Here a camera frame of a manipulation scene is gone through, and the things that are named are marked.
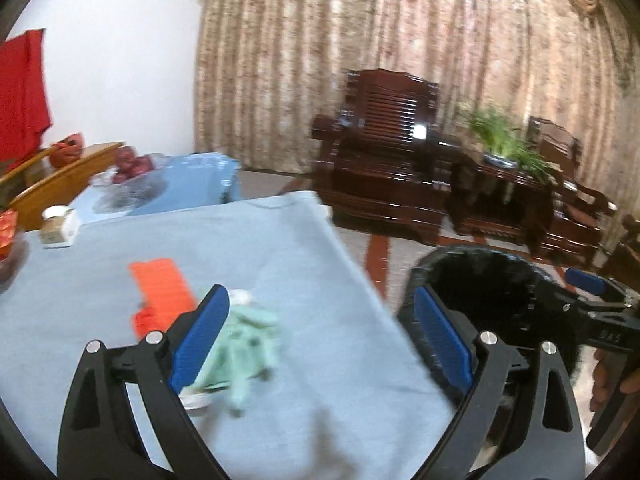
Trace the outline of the person's right hand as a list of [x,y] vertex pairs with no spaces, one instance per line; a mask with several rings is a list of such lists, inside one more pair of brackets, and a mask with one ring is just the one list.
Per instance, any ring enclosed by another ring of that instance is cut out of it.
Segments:
[[[593,413],[599,411],[602,408],[605,401],[611,396],[612,388],[614,384],[608,379],[608,366],[605,363],[605,359],[608,354],[601,349],[594,352],[594,358],[597,361],[597,365],[593,370],[592,379],[593,386],[591,390],[591,399],[589,402],[589,409]],[[637,368],[628,376],[625,377],[620,391],[625,394],[637,393],[640,390],[640,370]]]

